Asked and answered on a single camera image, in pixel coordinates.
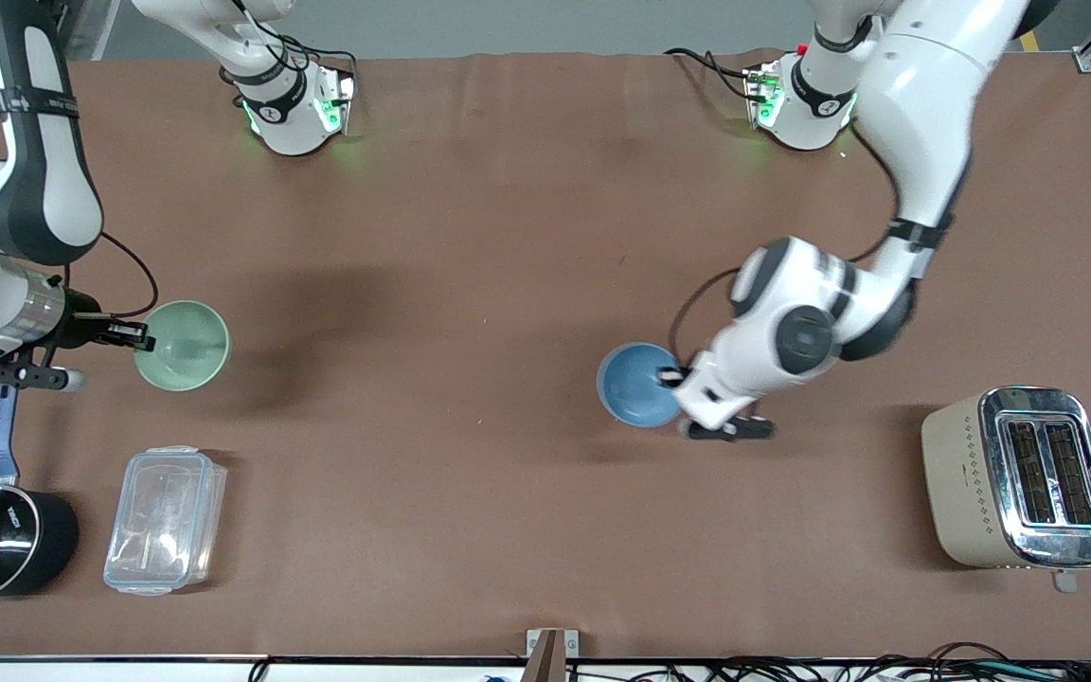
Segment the beige chrome toaster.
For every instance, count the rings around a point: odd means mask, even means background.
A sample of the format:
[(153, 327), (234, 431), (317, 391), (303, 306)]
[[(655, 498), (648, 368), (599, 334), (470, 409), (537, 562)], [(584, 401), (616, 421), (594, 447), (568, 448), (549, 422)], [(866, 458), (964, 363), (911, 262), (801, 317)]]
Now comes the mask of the beige chrome toaster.
[(1074, 593), (1091, 569), (1091, 423), (1074, 394), (996, 386), (921, 424), (940, 547), (971, 569), (1043, 569)]

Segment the metal base connector plate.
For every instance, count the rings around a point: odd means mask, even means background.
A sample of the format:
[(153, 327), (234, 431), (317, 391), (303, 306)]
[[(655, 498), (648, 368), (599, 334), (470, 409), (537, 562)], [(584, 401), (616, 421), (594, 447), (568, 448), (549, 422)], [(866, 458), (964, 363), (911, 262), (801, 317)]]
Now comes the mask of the metal base connector plate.
[(314, 110), (328, 135), (344, 135), (347, 130), (356, 83), (351, 72), (332, 65), (317, 65)]
[(754, 129), (774, 130), (786, 103), (780, 60), (742, 70), (746, 109)]

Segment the green ceramic bowl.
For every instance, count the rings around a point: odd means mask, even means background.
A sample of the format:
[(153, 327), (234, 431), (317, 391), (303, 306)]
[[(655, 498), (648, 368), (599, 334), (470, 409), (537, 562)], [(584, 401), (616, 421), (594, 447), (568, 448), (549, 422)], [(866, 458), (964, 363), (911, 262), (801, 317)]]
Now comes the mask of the green ceramic bowl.
[(229, 361), (231, 335), (212, 307), (195, 299), (156, 307), (144, 318), (149, 350), (134, 352), (137, 374), (168, 392), (194, 391), (220, 374)]

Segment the metal table edge bracket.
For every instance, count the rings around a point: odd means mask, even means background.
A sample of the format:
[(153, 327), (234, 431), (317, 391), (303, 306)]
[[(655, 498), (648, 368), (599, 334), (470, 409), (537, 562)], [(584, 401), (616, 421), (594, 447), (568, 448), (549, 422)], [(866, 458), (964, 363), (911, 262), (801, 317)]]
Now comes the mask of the metal table edge bracket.
[(570, 665), (580, 654), (580, 630), (529, 629), (520, 682), (571, 682)]

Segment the blue ceramic bowl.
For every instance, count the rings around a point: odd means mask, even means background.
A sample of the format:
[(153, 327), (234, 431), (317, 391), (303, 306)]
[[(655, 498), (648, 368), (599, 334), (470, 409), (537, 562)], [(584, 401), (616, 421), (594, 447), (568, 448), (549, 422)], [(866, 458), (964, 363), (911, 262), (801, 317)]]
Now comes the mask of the blue ceramic bowl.
[(664, 375), (680, 371), (678, 358), (655, 344), (633, 342), (611, 350), (598, 370), (598, 396), (618, 422), (654, 430), (675, 422), (681, 407)]

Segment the brown table cover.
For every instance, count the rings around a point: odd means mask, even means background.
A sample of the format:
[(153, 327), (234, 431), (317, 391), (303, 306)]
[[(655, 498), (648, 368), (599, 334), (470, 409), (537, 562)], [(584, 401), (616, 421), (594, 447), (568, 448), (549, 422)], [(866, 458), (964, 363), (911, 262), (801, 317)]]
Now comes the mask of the brown table cover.
[[(852, 135), (794, 153), (661, 56), (361, 64), (348, 137), (284, 158), (217, 65), (75, 63), (105, 225), (164, 299), (233, 335), (196, 391), (129, 352), (26, 391), (22, 482), (81, 539), (0, 600), (0, 655), (926, 655), (978, 641), (1091, 657), (1091, 571), (962, 569), (937, 543), (921, 422), (984, 388), (1072, 392), (1091, 418), (1091, 75), (1003, 58), (973, 171), (900, 340), (763, 399), (777, 432), (635, 430), (595, 372), (662, 344), (702, 282), (798, 236), (840, 258), (894, 199)], [(228, 471), (206, 582), (101, 574), (127, 463), (193, 446)]]

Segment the clear plastic food container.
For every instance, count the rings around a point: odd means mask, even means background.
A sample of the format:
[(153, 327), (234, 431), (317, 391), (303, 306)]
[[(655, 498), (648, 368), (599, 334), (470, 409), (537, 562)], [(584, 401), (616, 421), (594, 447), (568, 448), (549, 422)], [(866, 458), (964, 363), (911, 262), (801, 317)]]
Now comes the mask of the clear plastic food container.
[(156, 597), (206, 582), (228, 470), (193, 446), (163, 446), (127, 463), (103, 581)]

